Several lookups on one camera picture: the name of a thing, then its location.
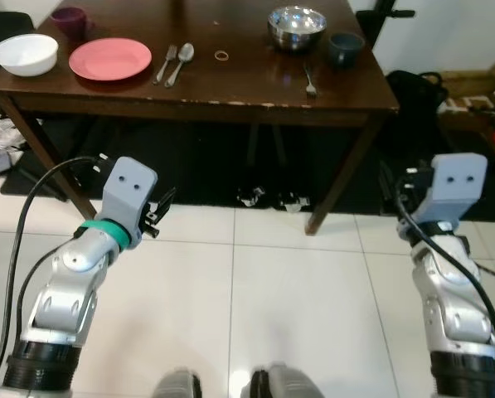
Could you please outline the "black chair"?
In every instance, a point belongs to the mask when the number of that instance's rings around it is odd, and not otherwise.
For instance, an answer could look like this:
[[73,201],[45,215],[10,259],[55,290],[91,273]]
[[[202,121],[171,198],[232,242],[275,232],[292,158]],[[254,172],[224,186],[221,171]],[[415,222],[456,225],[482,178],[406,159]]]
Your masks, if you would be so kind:
[[0,11],[0,42],[37,31],[36,23],[26,12]]

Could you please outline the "grey-blue cup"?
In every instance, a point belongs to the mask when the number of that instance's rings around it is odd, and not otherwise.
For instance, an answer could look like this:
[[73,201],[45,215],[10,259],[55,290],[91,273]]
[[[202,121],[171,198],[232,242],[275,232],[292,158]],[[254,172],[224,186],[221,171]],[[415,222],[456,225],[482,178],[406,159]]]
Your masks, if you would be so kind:
[[334,69],[352,68],[365,45],[365,39],[357,34],[333,33],[328,41],[327,62]]

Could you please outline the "silver metal spoon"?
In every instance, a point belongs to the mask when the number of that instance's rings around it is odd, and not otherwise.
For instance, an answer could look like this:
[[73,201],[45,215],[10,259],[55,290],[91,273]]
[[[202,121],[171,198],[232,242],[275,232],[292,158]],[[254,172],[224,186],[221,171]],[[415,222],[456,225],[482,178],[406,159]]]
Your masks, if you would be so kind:
[[184,43],[182,48],[177,53],[178,64],[172,74],[165,80],[164,87],[172,88],[175,86],[178,75],[182,71],[182,66],[186,63],[190,63],[195,54],[195,48],[193,43]]

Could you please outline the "brown cardboard box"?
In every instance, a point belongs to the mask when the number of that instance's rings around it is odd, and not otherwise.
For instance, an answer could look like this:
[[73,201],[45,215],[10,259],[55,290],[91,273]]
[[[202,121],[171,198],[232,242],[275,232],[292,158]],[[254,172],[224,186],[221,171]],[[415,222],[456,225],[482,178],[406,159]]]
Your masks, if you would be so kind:
[[495,109],[495,70],[441,72],[448,96],[439,111]]

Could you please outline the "pink round plate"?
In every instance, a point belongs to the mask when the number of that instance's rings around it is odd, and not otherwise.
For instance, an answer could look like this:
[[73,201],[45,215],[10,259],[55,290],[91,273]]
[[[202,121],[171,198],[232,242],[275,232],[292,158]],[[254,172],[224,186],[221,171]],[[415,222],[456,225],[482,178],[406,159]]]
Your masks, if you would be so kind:
[[152,51],[144,43],[128,38],[95,39],[77,46],[69,57],[74,75],[96,82],[125,80],[152,63]]

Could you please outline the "grey robot right leg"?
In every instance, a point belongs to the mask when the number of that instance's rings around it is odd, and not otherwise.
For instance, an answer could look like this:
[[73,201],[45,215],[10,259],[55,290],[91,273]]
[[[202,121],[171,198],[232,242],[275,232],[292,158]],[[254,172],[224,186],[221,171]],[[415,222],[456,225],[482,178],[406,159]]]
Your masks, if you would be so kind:
[[324,398],[311,376],[284,362],[259,366],[250,374],[250,382],[240,398]]

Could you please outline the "silver metal fork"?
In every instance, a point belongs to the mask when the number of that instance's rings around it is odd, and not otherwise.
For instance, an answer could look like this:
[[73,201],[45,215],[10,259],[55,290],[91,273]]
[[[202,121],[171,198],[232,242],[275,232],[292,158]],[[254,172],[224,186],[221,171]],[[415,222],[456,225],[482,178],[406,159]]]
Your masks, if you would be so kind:
[[307,80],[307,87],[305,87],[305,94],[310,96],[317,96],[317,87],[314,84],[312,68],[309,65],[303,66],[303,71],[305,74],[305,80]]
[[160,65],[160,68],[156,75],[152,79],[152,84],[157,85],[163,80],[163,75],[167,66],[172,63],[172,61],[176,60],[178,54],[178,46],[170,45],[168,46],[167,53],[165,53],[164,61]]

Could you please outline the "black bag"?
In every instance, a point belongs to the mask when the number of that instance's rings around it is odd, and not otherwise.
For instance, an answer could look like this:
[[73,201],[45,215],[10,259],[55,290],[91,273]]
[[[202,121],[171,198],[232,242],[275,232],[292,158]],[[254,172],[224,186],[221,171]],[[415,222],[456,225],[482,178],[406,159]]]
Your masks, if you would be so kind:
[[449,145],[438,126],[438,107],[449,96],[443,76],[395,70],[386,79],[400,109],[380,136],[384,154],[415,160],[447,152]]

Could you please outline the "black chair caster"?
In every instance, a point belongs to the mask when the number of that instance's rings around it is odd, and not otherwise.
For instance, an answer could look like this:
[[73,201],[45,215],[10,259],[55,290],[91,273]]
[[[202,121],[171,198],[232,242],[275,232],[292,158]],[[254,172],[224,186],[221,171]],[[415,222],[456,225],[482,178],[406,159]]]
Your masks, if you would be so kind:
[[301,212],[304,207],[311,205],[310,198],[300,196],[294,191],[280,191],[277,196],[277,210]]
[[248,208],[259,207],[269,202],[269,193],[262,186],[239,187],[236,190],[236,200]]

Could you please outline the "black metal stand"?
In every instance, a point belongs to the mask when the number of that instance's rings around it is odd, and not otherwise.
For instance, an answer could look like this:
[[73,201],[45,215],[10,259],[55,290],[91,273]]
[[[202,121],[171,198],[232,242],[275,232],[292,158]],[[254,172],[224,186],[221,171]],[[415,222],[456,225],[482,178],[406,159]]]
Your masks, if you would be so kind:
[[376,0],[371,10],[356,11],[356,19],[363,30],[363,37],[375,43],[388,18],[414,18],[415,10],[396,10],[396,0]]

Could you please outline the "shiny steel bowl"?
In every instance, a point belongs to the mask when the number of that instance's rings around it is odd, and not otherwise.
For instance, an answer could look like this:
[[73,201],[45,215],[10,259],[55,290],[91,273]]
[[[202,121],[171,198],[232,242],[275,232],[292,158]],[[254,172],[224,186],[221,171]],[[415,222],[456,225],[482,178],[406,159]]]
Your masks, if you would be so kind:
[[269,13],[267,29],[278,50],[296,53],[310,50],[328,27],[327,17],[303,5],[285,5]]

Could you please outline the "grey robot left leg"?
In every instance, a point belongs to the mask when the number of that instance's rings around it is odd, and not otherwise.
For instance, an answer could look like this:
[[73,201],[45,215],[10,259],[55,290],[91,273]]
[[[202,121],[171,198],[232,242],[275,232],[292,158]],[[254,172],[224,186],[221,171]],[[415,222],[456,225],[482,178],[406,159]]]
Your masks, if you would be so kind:
[[172,369],[158,381],[149,398],[202,398],[201,380],[192,369]]

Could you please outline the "purple cup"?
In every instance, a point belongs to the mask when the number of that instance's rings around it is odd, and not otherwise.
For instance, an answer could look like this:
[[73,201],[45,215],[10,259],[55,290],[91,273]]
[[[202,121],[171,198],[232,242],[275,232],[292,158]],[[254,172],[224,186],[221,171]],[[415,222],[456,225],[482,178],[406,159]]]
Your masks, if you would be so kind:
[[84,41],[91,29],[91,22],[79,7],[59,7],[51,12],[50,20],[70,41]]

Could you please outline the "grey robot leg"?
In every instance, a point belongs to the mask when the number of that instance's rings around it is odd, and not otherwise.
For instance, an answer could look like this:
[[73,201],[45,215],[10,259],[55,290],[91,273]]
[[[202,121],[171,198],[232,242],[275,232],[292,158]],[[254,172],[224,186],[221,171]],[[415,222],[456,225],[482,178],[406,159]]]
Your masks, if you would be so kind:
[[324,398],[311,376],[284,362],[259,366],[250,374],[250,382],[240,398]]
[[158,381],[149,398],[202,398],[201,380],[192,369],[172,369]]

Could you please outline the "dark brown wooden table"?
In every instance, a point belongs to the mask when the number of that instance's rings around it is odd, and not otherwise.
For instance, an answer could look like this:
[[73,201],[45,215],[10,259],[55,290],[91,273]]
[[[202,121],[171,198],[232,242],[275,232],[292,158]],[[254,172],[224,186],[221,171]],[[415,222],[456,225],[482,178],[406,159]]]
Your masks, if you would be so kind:
[[[36,77],[0,71],[0,109],[23,133],[43,169],[64,156],[38,124],[38,113],[356,128],[356,139],[339,158],[332,182],[305,224],[305,234],[315,235],[383,123],[399,109],[369,50],[352,68],[335,70],[327,66],[323,48],[291,56],[271,46],[267,18],[284,5],[321,12],[328,33],[360,34],[348,0],[61,0],[61,5],[83,8],[95,35],[145,43],[155,65],[170,45],[191,42],[195,54],[172,88],[153,85],[153,70],[114,83],[90,82],[69,67],[71,42],[51,20],[43,22],[39,33],[59,43],[56,66]],[[312,68],[317,96],[305,94],[304,65]]]

